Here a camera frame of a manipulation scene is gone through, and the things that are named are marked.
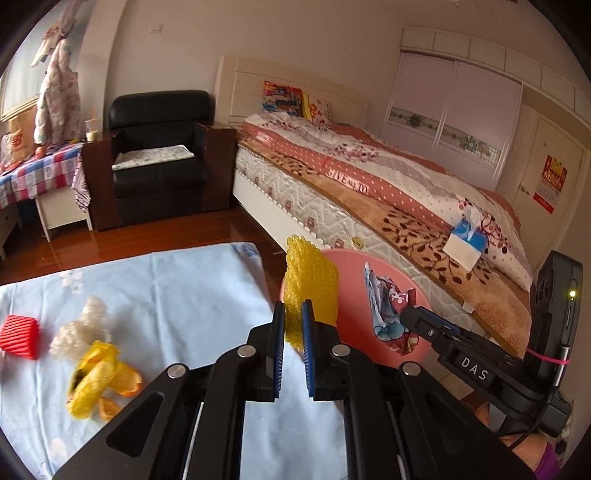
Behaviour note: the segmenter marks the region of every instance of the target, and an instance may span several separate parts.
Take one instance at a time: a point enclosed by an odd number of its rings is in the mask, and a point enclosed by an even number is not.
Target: white headboard
[[[326,100],[334,123],[365,127],[368,99],[361,93],[302,70],[236,56],[222,57],[217,69],[215,120],[235,125],[261,112],[265,80],[299,87],[308,95]]]

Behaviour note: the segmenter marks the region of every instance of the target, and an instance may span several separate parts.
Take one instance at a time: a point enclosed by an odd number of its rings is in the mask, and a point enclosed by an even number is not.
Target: calendar
[[[548,155],[542,171],[542,178],[540,178],[534,193],[534,200],[548,212],[553,213],[565,179],[566,168],[562,166],[558,159]]]

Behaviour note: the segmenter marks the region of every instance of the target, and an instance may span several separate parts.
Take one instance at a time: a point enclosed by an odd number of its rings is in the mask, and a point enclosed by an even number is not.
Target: drawer
[[[0,246],[4,244],[17,222],[18,210],[15,204],[0,210]]]

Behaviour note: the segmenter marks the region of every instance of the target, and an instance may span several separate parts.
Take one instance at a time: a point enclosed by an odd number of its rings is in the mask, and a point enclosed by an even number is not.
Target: pillow
[[[262,107],[267,112],[286,112],[291,116],[301,116],[301,98],[301,88],[265,81]]]
[[[330,121],[330,104],[326,100],[303,94],[303,114],[322,130],[328,130],[332,124]]]

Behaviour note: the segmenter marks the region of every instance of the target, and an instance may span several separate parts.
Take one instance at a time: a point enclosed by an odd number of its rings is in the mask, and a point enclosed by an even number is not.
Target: person's hand
[[[489,413],[489,403],[483,403],[476,410],[476,418],[480,420],[485,426],[489,426],[491,417]],[[504,435],[499,438],[507,447],[511,445],[521,436],[520,433],[513,435]],[[532,433],[523,442],[513,449],[513,453],[516,454],[523,462],[530,467],[533,471],[538,468],[547,444],[546,437],[543,433]]]

